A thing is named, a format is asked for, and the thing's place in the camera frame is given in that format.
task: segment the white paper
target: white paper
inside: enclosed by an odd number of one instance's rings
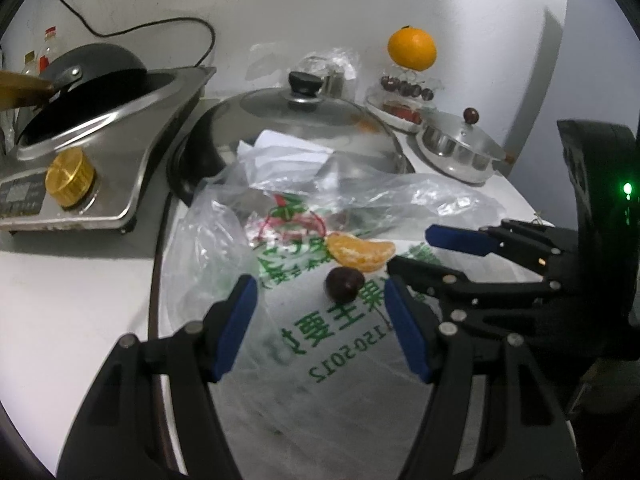
[[[273,146],[279,146],[282,148],[298,148],[300,150],[306,150],[304,153],[296,153],[294,155],[283,155],[278,160],[286,160],[289,162],[314,162],[318,166],[322,166],[329,156],[334,152],[331,148],[320,146],[309,140],[299,139],[281,132],[274,130],[261,131],[258,138],[255,140],[253,146],[247,144],[243,140],[238,144],[238,156],[243,156],[249,153],[252,149],[271,148]],[[272,162],[270,157],[261,156],[256,159],[256,166],[260,167],[263,164]]]

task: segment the stainless steel bowl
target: stainless steel bowl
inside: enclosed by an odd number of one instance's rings
[[[506,157],[472,120],[433,110],[424,115],[424,124],[416,135],[418,148],[437,170],[462,182],[483,184],[494,174],[494,161]]]

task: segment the black frying pan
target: black frying pan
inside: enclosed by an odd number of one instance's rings
[[[54,60],[40,78],[59,80],[78,67],[81,77],[37,112],[22,108],[18,114],[16,144],[49,139],[91,118],[148,93],[146,67],[135,54],[110,43],[83,45]]]

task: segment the gas stove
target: gas stove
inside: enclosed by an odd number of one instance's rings
[[[149,177],[214,73],[149,71],[139,98],[33,143],[24,136],[0,165],[0,230],[131,230]]]

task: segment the wooden handle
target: wooden handle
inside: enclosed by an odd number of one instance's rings
[[[49,81],[0,70],[0,110],[46,104],[55,93]]]

